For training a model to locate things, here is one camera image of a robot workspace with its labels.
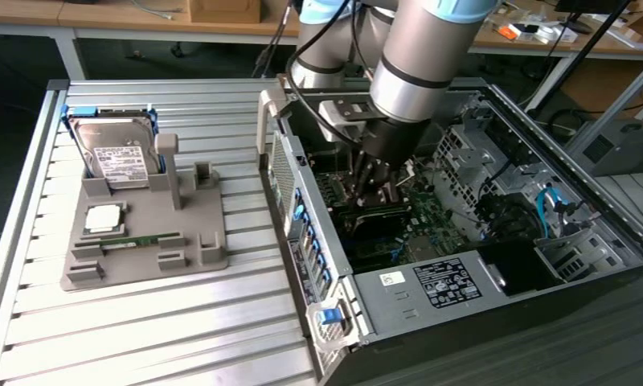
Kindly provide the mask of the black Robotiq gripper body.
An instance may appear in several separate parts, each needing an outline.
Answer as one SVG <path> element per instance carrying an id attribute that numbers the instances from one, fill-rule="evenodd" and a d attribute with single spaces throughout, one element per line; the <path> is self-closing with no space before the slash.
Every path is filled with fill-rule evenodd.
<path id="1" fill-rule="evenodd" d="M 400 169 L 425 131 L 426 121 L 408 123 L 386 118 L 366 122 L 360 151 L 353 154 L 352 197 L 358 206 L 400 202 Z"/>

